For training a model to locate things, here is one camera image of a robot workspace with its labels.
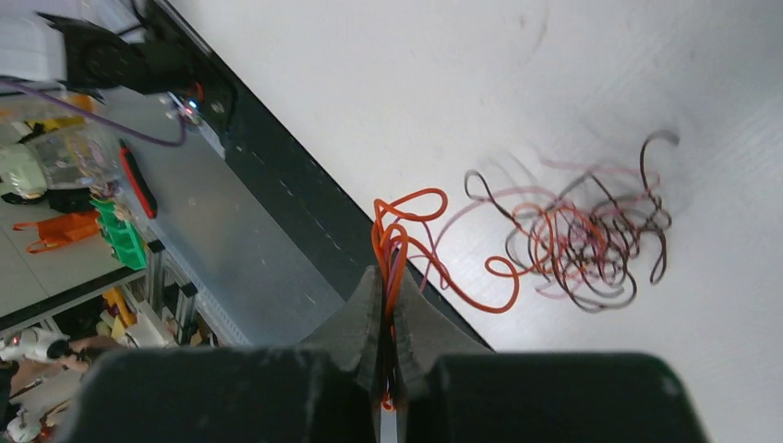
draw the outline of wire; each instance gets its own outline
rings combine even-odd
[[[152,143],[155,145],[160,146],[166,146],[166,147],[177,147],[182,146],[185,144],[185,140],[187,138],[187,131],[186,131],[186,124],[184,119],[180,116],[177,120],[179,121],[179,138],[176,140],[163,140],[160,138],[155,138],[152,136],[148,136],[147,134],[144,134],[142,132],[138,132],[135,129],[131,129],[127,126],[120,125],[117,122],[113,122],[112,120],[109,120],[107,118],[101,117],[97,114],[93,114],[90,111],[85,111],[77,106],[74,106],[71,103],[64,102],[62,100],[57,99],[56,97],[53,97],[45,92],[35,90],[33,88],[27,87],[25,85],[22,85],[21,83],[17,83],[14,81],[8,81],[4,79],[0,79],[0,85],[9,87],[13,90],[17,90],[21,93],[30,95],[32,97],[37,97],[39,99],[42,99],[44,101],[47,101],[51,104],[54,104],[56,106],[59,106],[61,108],[64,108],[71,113],[81,115],[84,118],[90,119],[92,121],[95,121],[97,123],[100,123],[102,125],[111,127],[112,129],[119,131],[123,134],[127,134],[131,137],[138,138],[140,140],[144,140],[148,143]]]
[[[196,90],[196,100],[199,102],[199,104],[204,103],[204,87],[201,86],[201,83],[195,81],[193,82],[193,87]]]
[[[383,320],[381,358],[386,390],[381,405],[393,410],[393,394],[396,389],[394,353],[394,307],[399,296],[405,272],[405,261],[426,258],[427,267],[421,288],[427,284],[429,271],[434,268],[440,274],[440,288],[451,288],[471,307],[490,314],[509,311],[519,298],[521,279],[526,275],[538,275],[547,282],[536,291],[548,298],[569,298],[580,309],[597,313],[606,309],[620,309],[636,297],[638,285],[628,270],[629,262],[639,257],[642,236],[653,235],[660,243],[660,254],[650,273],[649,281],[657,284],[666,271],[666,231],[671,226],[671,215],[663,207],[663,199],[655,194],[660,185],[660,175],[645,169],[644,158],[648,145],[656,139],[665,139],[676,146],[679,139],[668,131],[649,136],[640,151],[638,171],[622,168],[599,168],[575,163],[548,162],[559,169],[582,170],[584,173],[555,194],[538,186],[517,186],[493,192],[487,180],[478,171],[468,171],[464,178],[464,192],[473,203],[457,211],[433,239],[428,222],[442,216],[448,207],[448,197],[439,188],[416,191],[391,203],[376,199],[373,203],[375,221],[370,233],[373,251],[379,263],[383,279]],[[614,196],[596,174],[628,174],[640,178],[643,189],[638,194]],[[484,194],[471,191],[471,183],[477,180]],[[595,186],[603,197],[588,209],[579,208],[568,196],[580,186]],[[429,214],[401,210],[400,207],[418,198],[434,196],[440,200],[437,209]],[[530,201],[522,201],[508,210],[500,204],[500,198],[513,196],[544,196],[551,201],[545,207]],[[446,232],[464,215],[483,206],[492,205],[498,213],[513,224],[506,236],[506,257],[492,256],[485,260],[489,274],[512,281],[512,291],[504,305],[485,305],[469,296],[454,283],[446,266],[440,261],[437,249]],[[388,216],[395,219],[385,224]],[[421,223],[428,246],[410,236],[402,222]],[[527,238],[529,262],[524,263],[512,249],[517,236]],[[416,255],[409,251],[416,249]],[[548,288],[558,286],[562,293],[551,293]],[[580,292],[582,288],[590,294]]]

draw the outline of orange wire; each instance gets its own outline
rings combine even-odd
[[[440,198],[440,205],[437,210],[429,214],[416,214],[398,209],[398,206],[415,198],[429,195],[438,196]],[[533,232],[527,232],[516,220],[513,221],[516,229],[523,235],[530,237],[534,242],[534,263],[528,269],[519,270],[506,257],[492,256],[487,258],[484,263],[485,270],[496,277],[512,279],[513,287],[512,294],[505,305],[485,305],[463,291],[463,289],[454,282],[451,274],[438,258],[437,253],[434,250],[429,250],[419,240],[410,236],[407,230],[401,225],[401,222],[403,221],[421,222],[426,225],[427,222],[432,222],[443,215],[446,212],[448,204],[449,200],[446,193],[442,189],[436,187],[418,190],[405,197],[398,198],[392,203],[387,203],[379,198],[373,202],[375,221],[373,222],[370,231],[370,240],[383,279],[383,290],[386,295],[386,305],[384,306],[383,315],[386,324],[389,325],[389,333],[392,340],[394,339],[394,306],[397,302],[397,296],[400,292],[400,287],[402,286],[405,274],[405,266],[398,266],[397,269],[395,269],[394,261],[396,258],[399,258],[401,260],[400,263],[403,264],[408,259],[408,250],[410,246],[414,246],[421,253],[420,256],[416,257],[423,256],[429,260],[432,266],[438,271],[441,278],[448,283],[448,287],[451,287],[463,301],[475,309],[490,314],[502,314],[508,312],[514,306],[519,298],[521,278],[530,272],[536,271],[541,274],[556,274],[562,279],[572,279],[577,278],[580,272],[586,269],[586,264],[583,264],[576,273],[566,273],[565,269],[560,269],[560,259],[565,254],[564,247],[567,244],[568,239],[564,239],[562,236],[558,235],[558,217],[562,217],[566,222],[573,222],[566,216],[566,213],[570,213],[573,220],[578,220],[579,223],[582,224],[584,231],[589,231],[595,239],[597,239],[600,250],[603,251],[607,247],[607,240],[604,238],[603,232],[590,221],[588,216],[576,208],[558,206],[557,208],[546,210],[543,207],[530,202],[517,205],[512,211],[513,217],[516,217],[522,210],[532,209],[544,220],[544,223],[542,223],[540,227],[534,229]],[[390,223],[388,226],[384,225],[383,219],[390,215],[397,217],[397,220]],[[540,256],[541,250],[545,251],[545,256],[543,257]],[[550,268],[545,266],[545,263],[547,262],[551,263]],[[496,267],[498,264],[503,265],[508,271],[497,270]],[[386,366],[384,367],[384,370],[386,371],[387,388],[384,392],[381,405],[384,409],[393,410],[393,397],[391,391],[394,378],[393,368]]]

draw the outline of white object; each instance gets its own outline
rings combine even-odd
[[[125,329],[125,334],[133,339],[139,348],[166,348],[176,346],[174,337],[169,333],[161,319],[155,315],[147,302],[135,302],[135,325]]]
[[[0,180],[0,195],[15,192],[24,198],[36,198],[47,188],[37,158],[20,143],[0,146]]]
[[[42,428],[40,416],[22,409],[8,424],[6,431],[15,443],[29,443],[41,433]]]
[[[680,146],[650,157],[669,160],[656,168],[674,216],[669,270],[655,287],[640,271],[629,308],[587,315],[536,295],[535,278],[501,316],[445,296],[500,350],[659,355],[712,439],[780,440],[783,2],[261,3],[172,0],[367,214],[373,198],[425,186],[447,191],[451,214],[466,204],[464,171],[511,166],[503,152],[557,190],[572,175],[539,153],[633,166],[647,135],[676,129]],[[483,269],[506,232],[482,210],[439,249],[487,304],[509,294]]]
[[[47,355],[56,341],[67,340],[67,335],[41,328],[27,328],[6,337],[0,343],[0,360],[18,361],[24,358],[41,363],[53,363]]]
[[[66,79],[63,34],[33,14],[0,15],[0,76],[30,81]]]

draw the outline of black device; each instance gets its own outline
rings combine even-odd
[[[371,268],[295,346],[107,356],[56,441],[379,441],[391,353],[398,441],[706,442],[685,387],[655,357],[493,353],[433,308],[410,274],[396,343],[384,339],[381,311]]]
[[[167,42],[128,43],[85,20],[38,13],[63,34],[68,86],[141,94],[186,89],[193,83],[187,54]]]
[[[87,365],[92,365],[98,360],[98,357],[106,352],[102,348],[84,348],[81,351],[74,351],[68,341],[60,340],[55,341],[49,346],[46,351],[46,357],[50,360],[59,360],[70,356],[76,356],[76,359],[80,362],[84,362]]]

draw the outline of tangled wire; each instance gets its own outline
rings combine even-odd
[[[464,190],[473,203],[457,211],[446,221],[437,238],[433,238],[428,222],[436,220],[448,207],[448,198],[443,190],[422,189],[391,203],[376,199],[371,241],[384,283],[384,323],[388,326],[387,334],[390,340],[394,340],[393,311],[407,259],[428,260],[421,282],[422,289],[427,284],[430,270],[435,268],[440,274],[441,289],[451,288],[470,306],[491,314],[502,314],[513,307],[519,296],[521,278],[527,274],[539,275],[546,281],[536,288],[538,293],[550,298],[568,297],[586,312],[596,313],[629,305],[635,299],[638,287],[628,267],[631,260],[640,256],[643,237],[655,237],[660,243],[660,253],[650,272],[650,283],[658,283],[666,272],[667,244],[664,232],[671,226],[671,215],[664,209],[663,198],[655,192],[660,186],[660,175],[649,173],[644,167],[647,147],[657,139],[666,140],[674,146],[680,142],[675,134],[658,131],[650,135],[642,145],[639,170],[586,168],[581,176],[559,194],[537,186],[517,186],[493,192],[483,175],[478,171],[469,171],[465,174]],[[638,176],[642,183],[642,192],[613,195],[596,176],[599,173]],[[475,180],[482,185],[484,195],[470,190],[470,184]],[[578,207],[569,195],[576,188],[589,184],[595,184],[602,197],[589,209],[583,209]],[[542,207],[531,201],[524,201],[511,210],[499,203],[500,198],[519,195],[545,196],[550,202],[546,207]],[[429,214],[416,214],[399,208],[424,196],[438,197],[438,209]],[[505,257],[492,256],[484,263],[487,272],[496,277],[510,279],[513,283],[512,295],[502,306],[485,305],[463,291],[454,283],[437,252],[443,235],[453,224],[468,212],[485,204],[493,205],[513,224],[506,235]],[[395,219],[386,225],[384,219],[389,215]],[[427,233],[428,245],[410,236],[401,224],[402,221],[421,223]],[[525,259],[520,258],[514,247],[520,236],[526,238]],[[418,249],[419,254],[409,255],[410,247]],[[561,293],[553,293],[549,289],[552,286],[560,287]],[[386,358],[384,360],[387,392],[383,406],[392,409],[394,362]]]
[[[660,186],[660,176],[649,174],[644,167],[648,145],[660,138],[672,145],[679,143],[677,136],[669,131],[656,132],[642,145],[638,171],[614,170],[638,174],[643,186],[641,194],[613,195],[596,176],[602,171],[598,168],[588,170],[568,184],[545,208],[525,202],[511,211],[506,210],[477,171],[465,175],[465,194],[473,201],[492,204],[512,222],[514,226],[506,236],[506,256],[522,270],[518,272],[520,275],[540,275],[547,281],[536,288],[539,293],[552,298],[567,296],[586,312],[620,309],[637,295],[637,282],[628,265],[639,257],[643,236],[653,236],[660,244],[660,252],[650,272],[650,283],[657,284],[666,272],[664,232],[671,226],[671,215],[664,209],[663,198],[655,193]],[[484,187],[486,195],[479,196],[469,190],[474,178]],[[568,196],[578,186],[591,183],[600,189],[603,197],[590,209],[580,209]],[[519,236],[527,240],[526,259],[520,258],[514,248]],[[497,261],[496,257],[488,260],[488,271],[499,277],[511,277],[492,268],[491,264]],[[548,291],[554,285],[560,287],[561,294]],[[626,291],[626,285],[630,286],[630,291]],[[580,293],[583,287],[592,296]]]

